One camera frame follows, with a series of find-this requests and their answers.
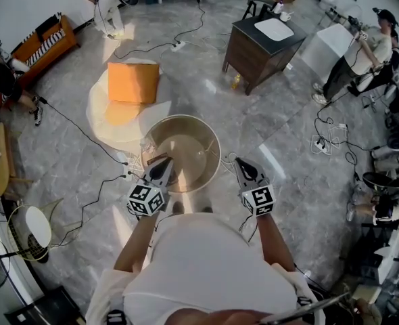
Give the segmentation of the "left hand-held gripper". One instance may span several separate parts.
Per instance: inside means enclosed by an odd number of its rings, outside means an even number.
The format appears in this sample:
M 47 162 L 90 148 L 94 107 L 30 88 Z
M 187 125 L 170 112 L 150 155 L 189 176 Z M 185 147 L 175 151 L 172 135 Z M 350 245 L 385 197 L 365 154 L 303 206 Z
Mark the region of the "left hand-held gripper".
M 173 158 L 164 156 L 155 159 L 128 191 L 128 209 L 138 217 L 165 212 L 169 199 L 167 185 L 172 178 Z

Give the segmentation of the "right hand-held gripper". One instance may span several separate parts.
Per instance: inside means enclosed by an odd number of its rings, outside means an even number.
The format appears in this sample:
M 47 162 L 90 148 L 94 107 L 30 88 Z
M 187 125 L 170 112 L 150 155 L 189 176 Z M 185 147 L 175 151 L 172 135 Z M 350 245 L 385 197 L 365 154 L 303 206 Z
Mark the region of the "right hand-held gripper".
M 276 203 L 273 186 L 258 163 L 237 157 L 234 160 L 234 169 L 240 186 L 242 205 L 254 217 L 270 214 Z

